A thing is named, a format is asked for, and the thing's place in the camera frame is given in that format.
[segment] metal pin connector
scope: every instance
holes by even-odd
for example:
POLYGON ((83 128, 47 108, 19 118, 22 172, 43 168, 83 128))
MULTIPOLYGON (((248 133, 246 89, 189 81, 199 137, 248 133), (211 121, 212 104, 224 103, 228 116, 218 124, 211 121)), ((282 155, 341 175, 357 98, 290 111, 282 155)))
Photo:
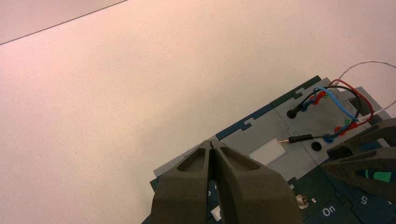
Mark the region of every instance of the metal pin connector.
POLYGON ((288 139, 285 139, 285 140, 282 140, 282 141, 278 141, 278 143, 279 143, 279 144, 281 144, 281 143, 289 143, 289 140, 288 140, 288 139))

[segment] black wire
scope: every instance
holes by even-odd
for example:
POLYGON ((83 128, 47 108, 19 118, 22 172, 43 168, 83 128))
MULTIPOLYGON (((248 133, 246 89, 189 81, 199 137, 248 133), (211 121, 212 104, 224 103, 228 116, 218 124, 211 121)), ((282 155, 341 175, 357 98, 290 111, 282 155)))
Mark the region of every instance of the black wire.
MULTIPOLYGON (((330 85, 330 86, 325 86, 324 88, 325 88, 325 89, 339 88, 339 89, 344 89, 344 90, 347 90, 347 91, 351 92, 351 93, 355 96, 356 100, 357 100, 358 103, 359 103, 359 104, 358 104, 358 109, 356 110, 356 114, 355 114, 355 118, 358 117, 358 115, 360 114, 360 111, 361 111, 361 101, 360 101, 360 97, 356 94, 356 92, 354 92, 354 91, 351 90, 350 88, 347 88, 347 87, 344 87, 344 86, 341 86, 341 85, 330 85)), ((311 94, 309 94, 309 95, 300 103, 300 105, 302 105, 309 97, 311 97, 313 94, 315 94, 315 93, 317 93, 317 92, 319 92, 319 91, 322 91, 322 90, 315 90, 314 92, 312 92, 311 94)), ((354 123, 353 121, 350 122, 349 125, 348 125, 346 128, 348 129, 353 123, 354 123)), ((329 135, 329 137, 333 138, 333 137, 338 136, 339 134, 340 134, 339 132, 335 132, 335 133, 329 135)), ((321 135, 321 136, 313 136, 314 139, 321 139, 321 138, 323 138, 323 137, 324 137, 324 135, 321 135)))
MULTIPOLYGON (((347 90, 347 91, 351 92, 351 93, 355 96, 355 98, 357 99, 357 101, 358 101, 358 103, 359 103, 359 104, 358 104, 358 109, 356 110, 356 114, 355 114, 355 118, 358 117, 358 115, 360 114, 360 111, 361 111, 361 101, 360 101, 360 97, 358 96, 358 94, 356 94, 356 92, 354 92, 353 90, 349 89, 348 87, 341 86, 341 85, 330 85, 330 86, 325 86, 325 87, 323 87, 323 88, 325 88, 325 89, 339 88, 339 89, 344 89, 344 90, 347 90)), ((309 94, 309 95, 300 103, 300 105, 303 105, 303 103, 304 103, 309 97, 311 97, 313 94, 315 94, 315 93, 317 93, 317 92, 319 92, 319 91, 322 91, 322 90, 315 90, 314 92, 312 92, 311 94, 309 94)))

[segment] circuit board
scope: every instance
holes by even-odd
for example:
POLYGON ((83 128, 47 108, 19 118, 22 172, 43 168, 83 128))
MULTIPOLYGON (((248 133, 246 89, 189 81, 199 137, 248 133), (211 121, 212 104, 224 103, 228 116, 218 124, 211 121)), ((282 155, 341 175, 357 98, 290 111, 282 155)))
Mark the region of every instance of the circuit board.
MULTIPOLYGON (((300 103, 301 99, 312 92, 314 87, 326 86, 329 83, 327 78, 321 80, 316 76, 212 138, 279 172, 288 181, 296 195, 314 197, 316 203, 311 203, 306 209, 300 210, 306 224, 396 224, 396 205, 336 180, 320 167, 328 160, 327 149, 378 121, 389 119, 390 116, 386 112, 379 113, 370 124, 351 130, 330 144, 322 139, 282 146, 273 144, 274 140, 286 139, 292 135, 332 133, 336 124, 342 126, 340 121, 348 121, 348 117, 340 113, 332 102, 322 103, 322 101, 309 111, 300 113, 295 119, 289 119, 286 116, 286 112, 300 103), (321 150, 313 150, 313 142, 320 144, 321 150)), ((374 110, 380 109, 380 106, 363 88, 357 89, 372 102, 374 110)), ((337 90, 333 93, 342 102, 344 108, 352 113, 356 112, 356 101, 353 95, 337 90)), ((361 115, 366 114, 368 114, 368 109, 363 107, 361 115)), ((362 149, 364 151, 376 149, 384 144, 386 146, 387 143, 372 142, 363 146, 362 149)), ((154 191, 160 184, 161 175, 180 162, 193 149, 154 170, 157 178, 150 182, 154 191)), ((218 205, 216 183, 211 181, 208 186, 207 223, 221 223, 221 220, 216 222, 211 213, 218 205)), ((149 223, 149 217, 143 223, 149 223)))

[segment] blue wire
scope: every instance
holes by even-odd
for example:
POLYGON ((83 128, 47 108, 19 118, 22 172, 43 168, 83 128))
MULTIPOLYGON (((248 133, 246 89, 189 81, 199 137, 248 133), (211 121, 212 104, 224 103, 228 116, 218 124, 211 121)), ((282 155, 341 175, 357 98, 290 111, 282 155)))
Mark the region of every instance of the blue wire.
POLYGON ((338 106, 338 108, 344 112, 344 114, 346 114, 348 117, 350 117, 350 118, 352 119, 352 121, 358 121, 358 119, 357 119, 354 115, 352 115, 349 111, 347 111, 347 110, 339 103, 339 101, 336 99, 336 97, 334 96, 334 94, 333 94, 332 92, 330 92, 330 91, 328 91, 327 89, 322 88, 322 87, 315 87, 315 88, 313 88, 313 90, 314 90, 314 91, 315 91, 315 90, 321 90, 321 91, 326 92, 327 95, 330 96, 330 98, 335 102, 335 104, 338 106))

